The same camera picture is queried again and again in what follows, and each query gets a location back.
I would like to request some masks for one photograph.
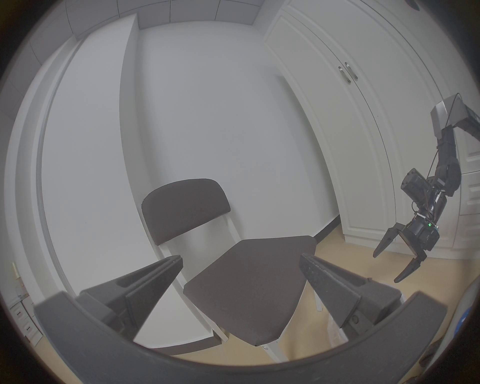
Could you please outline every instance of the wooden floor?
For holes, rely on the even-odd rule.
[[[394,284],[393,279],[405,268],[411,256],[384,252],[372,257],[372,249],[346,244],[341,226],[333,230],[316,249],[316,256],[336,264],[349,271],[374,280]],[[480,260],[442,260],[428,258],[422,267],[402,282],[395,284],[406,298],[421,290],[448,306],[448,314],[434,340],[441,337],[450,322],[456,304],[467,286],[480,274]],[[280,347],[290,360],[330,349],[327,335],[328,312],[324,308],[317,312],[313,289],[307,284],[295,314],[290,322]],[[40,357],[67,383],[78,383],[58,355],[42,338],[36,347]],[[198,352],[178,356],[181,359],[217,364],[217,365],[261,365],[271,364],[272,360],[265,351],[253,347],[233,335],[222,345]],[[420,373],[415,366],[406,377]]]

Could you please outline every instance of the chair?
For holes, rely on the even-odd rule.
[[[311,236],[240,240],[228,216],[228,199],[210,179],[157,188],[144,199],[142,212],[159,246],[225,215],[238,242],[186,283],[183,294],[210,319],[216,332],[222,332],[216,327],[220,326],[251,345],[262,346],[274,361],[287,361],[278,340],[306,284],[299,269],[300,255],[314,253],[316,240]]]

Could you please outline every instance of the cabinet handle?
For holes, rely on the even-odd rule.
[[[339,70],[340,73],[343,75],[343,77],[345,77],[345,80],[347,81],[347,83],[351,83],[351,81],[350,81],[350,79],[348,78],[348,76],[345,74],[345,72],[343,72],[342,67],[338,67],[338,70]]]
[[[355,80],[358,80],[359,78],[357,77],[352,67],[350,67],[347,62],[345,62],[345,66],[347,68],[348,73],[350,73],[350,76],[352,76]]]

